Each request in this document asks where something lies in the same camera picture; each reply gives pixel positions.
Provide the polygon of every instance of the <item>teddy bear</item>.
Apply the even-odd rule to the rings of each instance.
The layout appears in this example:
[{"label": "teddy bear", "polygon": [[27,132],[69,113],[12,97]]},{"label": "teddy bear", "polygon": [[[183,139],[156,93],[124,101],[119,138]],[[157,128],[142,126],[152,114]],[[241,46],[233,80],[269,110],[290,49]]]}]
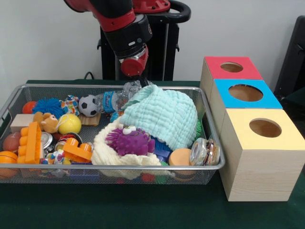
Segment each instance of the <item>teddy bear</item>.
[{"label": "teddy bear", "polygon": [[41,131],[53,134],[58,131],[58,120],[51,113],[36,112],[33,118],[34,122],[38,122]]}]

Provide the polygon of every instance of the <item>stacked wooden boxes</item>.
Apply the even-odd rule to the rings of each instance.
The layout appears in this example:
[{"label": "stacked wooden boxes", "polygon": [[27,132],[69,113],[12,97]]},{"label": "stacked wooden boxes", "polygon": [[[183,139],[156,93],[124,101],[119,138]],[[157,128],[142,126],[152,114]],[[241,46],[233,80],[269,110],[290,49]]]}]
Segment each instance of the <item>stacked wooden boxes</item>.
[{"label": "stacked wooden boxes", "polygon": [[229,201],[287,201],[305,163],[305,140],[247,57],[205,57],[208,98],[226,164]]}]

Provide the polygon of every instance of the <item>round hole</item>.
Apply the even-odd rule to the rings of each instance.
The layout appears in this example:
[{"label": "round hole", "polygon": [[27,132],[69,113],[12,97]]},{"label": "round hole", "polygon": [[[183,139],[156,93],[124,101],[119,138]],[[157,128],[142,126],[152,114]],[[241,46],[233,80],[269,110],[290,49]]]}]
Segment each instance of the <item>round hole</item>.
[{"label": "round hole", "polygon": [[237,84],[229,88],[229,93],[235,99],[239,99],[246,102],[256,102],[262,99],[263,93],[256,87]]},{"label": "round hole", "polygon": [[234,62],[223,63],[220,67],[230,73],[238,73],[244,69],[240,64]]},{"label": "round hole", "polygon": [[251,130],[263,137],[278,137],[282,129],[274,121],[269,119],[255,119],[249,124]]}]

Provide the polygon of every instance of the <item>metal wire basket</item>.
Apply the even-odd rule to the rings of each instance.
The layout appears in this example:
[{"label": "metal wire basket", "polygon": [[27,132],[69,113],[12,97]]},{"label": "metal wire basket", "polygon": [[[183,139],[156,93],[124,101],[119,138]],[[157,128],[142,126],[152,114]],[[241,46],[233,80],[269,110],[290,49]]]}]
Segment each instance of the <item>metal wire basket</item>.
[{"label": "metal wire basket", "polygon": [[[26,165],[0,164],[1,172],[13,171],[12,177],[0,179],[0,183],[52,183],[52,184],[207,184],[215,171],[225,164],[224,154],[214,127],[211,111],[205,94],[197,87],[162,87],[188,95],[194,102],[198,118],[202,120],[202,137],[212,137],[220,146],[220,161],[216,166],[93,166],[93,165]],[[11,133],[10,124],[23,105],[41,98],[59,98],[67,95],[85,96],[101,94],[106,91],[119,91],[122,86],[106,85],[61,85],[61,84],[24,84],[17,87],[0,110],[0,150],[4,139]],[[109,123],[102,115],[96,127],[83,127],[80,136],[84,142],[93,142],[94,137]],[[177,179],[176,172],[185,174]],[[133,179],[118,174],[128,173]]]}]

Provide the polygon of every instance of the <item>light blue cloth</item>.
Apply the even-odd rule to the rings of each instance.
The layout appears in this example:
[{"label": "light blue cloth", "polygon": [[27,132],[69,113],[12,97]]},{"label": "light blue cloth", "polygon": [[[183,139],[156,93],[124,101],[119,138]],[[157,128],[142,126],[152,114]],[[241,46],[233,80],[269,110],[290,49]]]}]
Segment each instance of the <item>light blue cloth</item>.
[{"label": "light blue cloth", "polygon": [[120,122],[166,142],[171,150],[188,148],[196,137],[197,111],[186,94],[146,86],[123,107]]}]

